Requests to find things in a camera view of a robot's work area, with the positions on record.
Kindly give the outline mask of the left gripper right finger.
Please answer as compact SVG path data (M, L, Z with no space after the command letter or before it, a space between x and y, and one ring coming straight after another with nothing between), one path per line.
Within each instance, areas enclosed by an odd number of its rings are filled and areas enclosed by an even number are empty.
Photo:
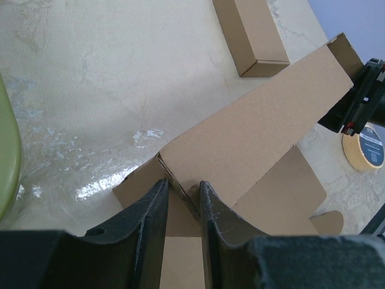
M200 183L206 288L383 288L384 240L270 236Z

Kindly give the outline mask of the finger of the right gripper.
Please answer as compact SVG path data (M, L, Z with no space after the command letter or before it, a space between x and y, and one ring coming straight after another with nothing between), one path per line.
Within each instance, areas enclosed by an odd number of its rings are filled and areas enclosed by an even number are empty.
M384 60L370 59L354 79L353 87L318 121L318 124L346 135L358 134L363 130L368 122L363 126L360 125L360 113L363 108L361 87L368 72L381 72L381 78L384 78Z

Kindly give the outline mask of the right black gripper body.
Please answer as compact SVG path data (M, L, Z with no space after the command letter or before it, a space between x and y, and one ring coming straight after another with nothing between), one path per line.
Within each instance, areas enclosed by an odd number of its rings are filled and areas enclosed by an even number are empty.
M360 113L360 125L370 122L384 126L384 78L381 72L368 72L362 89L363 108Z

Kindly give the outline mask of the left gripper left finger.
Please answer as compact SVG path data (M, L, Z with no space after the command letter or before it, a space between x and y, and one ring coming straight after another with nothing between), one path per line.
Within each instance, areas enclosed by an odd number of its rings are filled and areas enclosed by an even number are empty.
M158 288L168 215L166 179L82 237L2 231L2 288Z

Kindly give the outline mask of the brown cardboard box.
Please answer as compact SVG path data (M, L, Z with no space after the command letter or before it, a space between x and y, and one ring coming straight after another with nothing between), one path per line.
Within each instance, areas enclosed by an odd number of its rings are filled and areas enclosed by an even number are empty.
M362 62L345 34L164 146L114 193L123 207L170 181L161 288L205 286L199 183L270 235L338 235L343 215L315 211L326 193L297 143L352 87Z

